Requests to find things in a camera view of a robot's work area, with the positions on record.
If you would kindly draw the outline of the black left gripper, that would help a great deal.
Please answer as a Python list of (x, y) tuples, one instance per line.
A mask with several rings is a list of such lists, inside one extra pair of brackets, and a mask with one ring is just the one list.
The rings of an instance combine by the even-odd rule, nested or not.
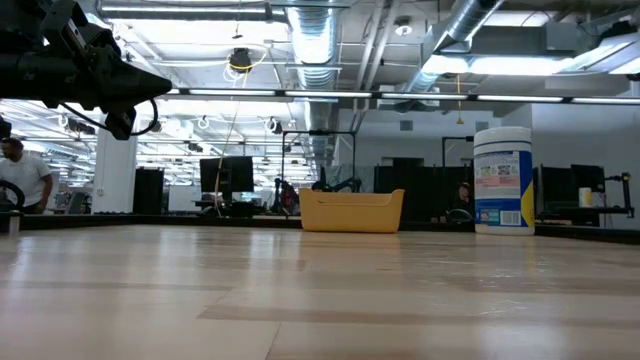
[(19, 0), (19, 97), (123, 113), (168, 93), (170, 80), (121, 59), (112, 32), (75, 0)]

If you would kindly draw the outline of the white pillar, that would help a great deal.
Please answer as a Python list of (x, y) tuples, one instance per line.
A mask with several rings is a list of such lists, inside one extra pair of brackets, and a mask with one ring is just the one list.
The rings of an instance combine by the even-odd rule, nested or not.
[(116, 140), (107, 130), (97, 131), (93, 213), (130, 213), (133, 210), (136, 154), (136, 137)]

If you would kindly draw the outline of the black cabinet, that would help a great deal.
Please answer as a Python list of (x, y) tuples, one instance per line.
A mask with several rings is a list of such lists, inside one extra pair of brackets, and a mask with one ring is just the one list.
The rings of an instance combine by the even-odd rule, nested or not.
[(162, 212), (164, 171), (138, 168), (135, 174), (133, 213), (160, 215)]

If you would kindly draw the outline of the black ceiling-hung device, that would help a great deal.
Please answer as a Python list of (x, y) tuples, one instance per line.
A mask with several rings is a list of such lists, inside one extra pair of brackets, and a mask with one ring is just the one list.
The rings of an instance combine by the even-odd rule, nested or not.
[(234, 48), (229, 57), (229, 68), (238, 74), (246, 74), (252, 68), (250, 51), (248, 48)]

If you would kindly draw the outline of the person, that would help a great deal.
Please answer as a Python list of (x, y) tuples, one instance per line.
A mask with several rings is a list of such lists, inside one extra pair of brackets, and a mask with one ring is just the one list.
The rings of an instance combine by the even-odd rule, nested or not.
[(17, 186), (24, 194), (23, 211), (43, 214), (53, 188), (53, 178), (45, 162), (24, 152), (16, 138), (0, 140), (4, 159), (0, 161), (0, 180)]
[(275, 197), (271, 211), (285, 216), (300, 214), (298, 193), (291, 184), (280, 178), (275, 179)]
[(453, 202), (453, 209), (464, 210), (470, 215), (471, 219), (474, 219), (474, 199), (468, 183), (462, 182), (458, 186), (457, 195)]

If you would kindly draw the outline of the black computer monitor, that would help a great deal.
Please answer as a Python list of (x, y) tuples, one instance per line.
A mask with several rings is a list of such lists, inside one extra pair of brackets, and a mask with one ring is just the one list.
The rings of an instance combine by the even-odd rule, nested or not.
[(536, 204), (542, 207), (551, 203), (573, 203), (578, 201), (577, 189), (571, 168), (539, 166), (534, 169), (534, 191)]
[(577, 188), (590, 188), (592, 192), (605, 193), (605, 171), (601, 166), (572, 164), (574, 183)]
[(203, 192), (253, 192), (253, 158), (233, 156), (199, 161)]

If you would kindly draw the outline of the black wheel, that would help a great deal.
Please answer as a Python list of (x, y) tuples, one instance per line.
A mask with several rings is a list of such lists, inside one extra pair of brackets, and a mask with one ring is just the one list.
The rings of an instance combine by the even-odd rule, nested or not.
[(9, 200), (0, 200), (0, 213), (6, 213), (10, 211), (21, 212), (25, 201), (25, 195), (23, 191), (17, 185), (6, 180), (0, 180), (0, 190), (8, 190), (12, 192), (16, 197), (16, 200), (14, 202), (11, 202)]

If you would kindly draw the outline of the yellow plastic bin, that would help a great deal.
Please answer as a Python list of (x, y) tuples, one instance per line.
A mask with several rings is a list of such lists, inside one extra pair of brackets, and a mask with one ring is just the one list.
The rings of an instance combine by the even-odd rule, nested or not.
[(388, 194), (299, 190), (305, 231), (396, 233), (405, 191)]

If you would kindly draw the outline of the black partition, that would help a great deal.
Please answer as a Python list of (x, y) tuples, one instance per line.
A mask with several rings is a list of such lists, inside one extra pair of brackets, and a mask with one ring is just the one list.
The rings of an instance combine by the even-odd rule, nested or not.
[(470, 167), (377, 166), (374, 168), (374, 192), (405, 191), (402, 222), (430, 222), (446, 216), (453, 209), (458, 186), (466, 182), (472, 194), (473, 171)]

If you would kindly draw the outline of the white wipes canister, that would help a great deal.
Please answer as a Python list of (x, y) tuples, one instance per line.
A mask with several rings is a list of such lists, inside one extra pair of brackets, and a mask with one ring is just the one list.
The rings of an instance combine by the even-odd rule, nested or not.
[(475, 231), (534, 234), (532, 131), (507, 126), (476, 133), (473, 169)]

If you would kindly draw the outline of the bright ceiling light panel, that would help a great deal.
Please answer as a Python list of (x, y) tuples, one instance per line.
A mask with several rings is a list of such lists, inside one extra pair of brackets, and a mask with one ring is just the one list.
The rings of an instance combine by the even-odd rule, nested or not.
[(570, 76), (640, 72), (640, 33), (604, 39), (574, 57), (512, 55), (433, 55), (420, 69), (428, 75), (470, 73), (500, 76)]

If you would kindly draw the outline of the ceiling light rail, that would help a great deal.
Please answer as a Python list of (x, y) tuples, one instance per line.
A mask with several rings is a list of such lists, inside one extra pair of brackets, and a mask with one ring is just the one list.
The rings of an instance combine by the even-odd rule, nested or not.
[(496, 95), (463, 93), (404, 93), (380, 91), (329, 91), (250, 88), (178, 88), (165, 96), (229, 97), (229, 98), (291, 98), (291, 99), (363, 99), (394, 101), (450, 101), (450, 102), (500, 102), (543, 103), (569, 105), (640, 106), (640, 97), (586, 97), (542, 95)]

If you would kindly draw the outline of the black aluminium table frame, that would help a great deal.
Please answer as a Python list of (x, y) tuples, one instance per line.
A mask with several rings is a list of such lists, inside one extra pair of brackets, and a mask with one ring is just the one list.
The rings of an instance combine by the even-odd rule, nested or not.
[[(124, 225), (171, 225), (191, 227), (248, 227), (274, 229), (301, 229), (300, 220), (285, 218), (226, 219), (193, 216), (147, 216), (129, 214), (99, 215), (22, 215), (19, 229), (53, 230)], [(560, 225), (537, 225), (537, 236), (579, 239), (602, 243), (640, 246), (640, 230), (602, 229)]]

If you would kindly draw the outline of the black pipe frame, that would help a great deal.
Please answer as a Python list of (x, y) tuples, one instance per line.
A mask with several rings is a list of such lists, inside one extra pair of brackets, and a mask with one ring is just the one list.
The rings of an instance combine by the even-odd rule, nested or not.
[(446, 168), (446, 144), (449, 140), (462, 140), (465, 142), (474, 142), (474, 136), (445, 136), (441, 138), (441, 167)]
[(351, 160), (351, 177), (357, 178), (356, 172), (356, 151), (357, 151), (357, 133), (355, 131), (334, 131), (327, 129), (315, 129), (315, 130), (284, 130), (282, 132), (282, 140), (281, 140), (281, 165), (280, 165), (280, 176), (279, 178), (285, 181), (285, 156), (286, 151), (286, 138), (290, 134), (295, 134), (296, 137), (300, 135), (307, 135), (308, 137), (316, 137), (316, 136), (330, 136), (330, 135), (348, 135), (351, 137), (351, 147), (352, 147), (352, 160)]

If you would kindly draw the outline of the silver spiral duct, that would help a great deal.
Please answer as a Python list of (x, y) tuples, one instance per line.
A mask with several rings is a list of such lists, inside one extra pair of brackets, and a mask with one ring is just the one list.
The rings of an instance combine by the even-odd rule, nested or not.
[[(336, 64), (339, 10), (335, 0), (299, 0), (299, 7), (286, 9), (291, 27), (291, 41), (298, 87), (307, 91), (333, 91), (337, 86)], [(337, 131), (338, 100), (314, 98), (304, 105), (308, 130)], [(312, 136), (311, 154), (317, 166), (331, 165), (335, 135)]]
[(445, 74), (468, 71), (464, 58), (471, 51), (473, 37), (505, 0), (456, 0), (449, 16), (430, 25), (423, 43), (423, 63), (399, 92), (427, 93)]

